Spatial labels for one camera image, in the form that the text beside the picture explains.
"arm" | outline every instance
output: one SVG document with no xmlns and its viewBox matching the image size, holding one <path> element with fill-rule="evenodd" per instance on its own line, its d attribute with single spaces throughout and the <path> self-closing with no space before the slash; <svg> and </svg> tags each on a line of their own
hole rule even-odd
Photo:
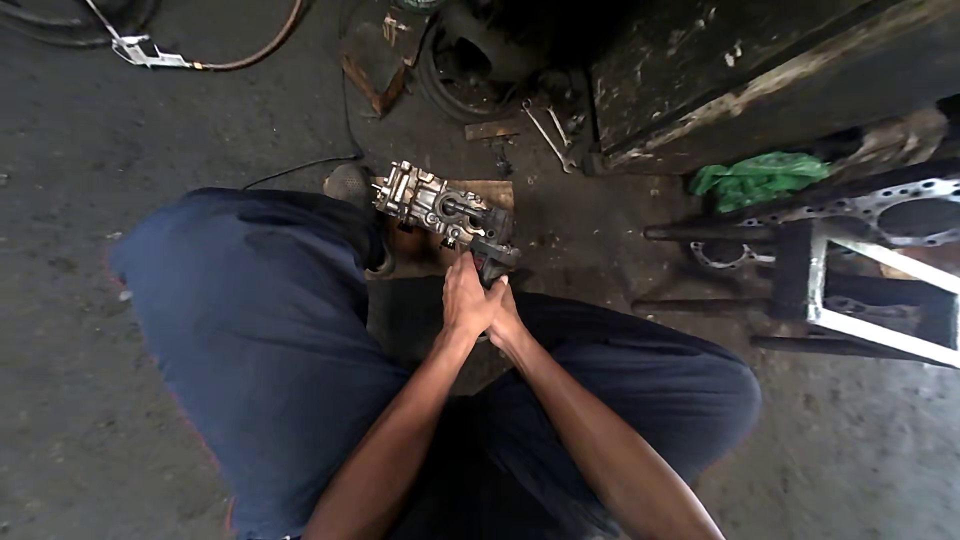
<svg viewBox="0 0 960 540">
<path fill-rule="evenodd" d="M 477 336 L 499 311 L 505 283 L 485 292 L 469 254 L 447 270 L 444 329 L 430 355 L 333 476 L 303 540 L 381 538 L 387 532 L 417 478 L 450 386 Z"/>
<path fill-rule="evenodd" d="M 628 533 L 654 540 L 723 539 L 670 465 L 527 331 L 509 289 L 490 335 L 533 388 L 587 484 Z"/>
</svg>

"sneaker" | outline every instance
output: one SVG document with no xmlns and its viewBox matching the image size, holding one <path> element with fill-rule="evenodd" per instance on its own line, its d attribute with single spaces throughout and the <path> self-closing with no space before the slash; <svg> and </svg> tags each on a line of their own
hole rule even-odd
<svg viewBox="0 0 960 540">
<path fill-rule="evenodd" d="M 379 212 L 372 205 L 373 187 L 370 184 L 370 174 L 356 163 L 345 163 L 333 169 L 330 176 L 324 180 L 324 195 L 350 203 L 374 222 L 379 217 Z M 383 245 L 383 259 L 367 269 L 377 277 L 391 274 L 396 267 L 394 254 L 383 234 L 380 234 L 379 238 Z"/>
</svg>

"green plastic bag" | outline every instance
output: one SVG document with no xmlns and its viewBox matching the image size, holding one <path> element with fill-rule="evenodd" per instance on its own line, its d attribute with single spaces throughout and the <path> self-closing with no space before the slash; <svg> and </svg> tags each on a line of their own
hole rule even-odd
<svg viewBox="0 0 960 540">
<path fill-rule="evenodd" d="M 725 213 L 749 205 L 793 195 L 830 174 L 830 166 L 808 154 L 771 152 L 730 167 L 707 165 L 697 172 L 690 192 L 717 197 L 717 211 Z"/>
</svg>

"open-end wrench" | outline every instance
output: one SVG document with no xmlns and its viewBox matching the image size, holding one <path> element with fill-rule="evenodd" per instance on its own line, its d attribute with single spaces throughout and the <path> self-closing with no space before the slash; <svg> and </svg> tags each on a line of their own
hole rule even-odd
<svg viewBox="0 0 960 540">
<path fill-rule="evenodd" d="M 550 117 L 553 118 L 553 125 L 557 126 L 557 131 L 560 132 L 560 138 L 564 140 L 564 146 L 570 146 L 573 144 L 573 141 L 566 136 L 564 131 L 564 126 L 560 125 L 560 118 L 557 117 L 557 114 L 554 112 L 553 107 L 547 107 L 546 111 L 550 113 Z"/>
<path fill-rule="evenodd" d="M 543 129 L 543 126 L 540 125 L 540 122 L 537 121 L 536 116 L 530 112 L 530 100 L 523 100 L 523 111 L 527 113 L 527 116 L 530 116 L 530 119 L 533 120 L 534 125 L 537 126 L 537 129 L 540 130 L 540 134 L 543 135 L 543 138 L 546 139 L 547 143 L 550 144 L 550 148 L 553 148 L 553 153 L 557 155 L 557 158 L 560 158 L 560 163 L 564 166 L 565 173 L 572 173 L 573 169 L 576 168 L 576 163 L 570 158 L 564 156 L 560 150 L 557 148 L 557 145 L 553 143 L 553 140 L 550 138 L 550 135 L 546 134 L 546 131 Z"/>
</svg>

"jeans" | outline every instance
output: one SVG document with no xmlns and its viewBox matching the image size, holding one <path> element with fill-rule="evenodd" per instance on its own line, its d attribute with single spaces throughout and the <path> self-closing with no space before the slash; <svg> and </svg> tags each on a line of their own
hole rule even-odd
<svg viewBox="0 0 960 540">
<path fill-rule="evenodd" d="M 410 373 L 367 333 L 364 214 L 318 194 L 208 188 L 126 235 L 110 267 L 149 353 L 234 493 L 241 539 L 296 537 Z M 601 307 L 516 294 L 543 347 L 684 479 L 743 437 L 759 390 L 738 358 Z M 394 538 L 616 535 L 530 387 L 451 399 Z"/>
</svg>

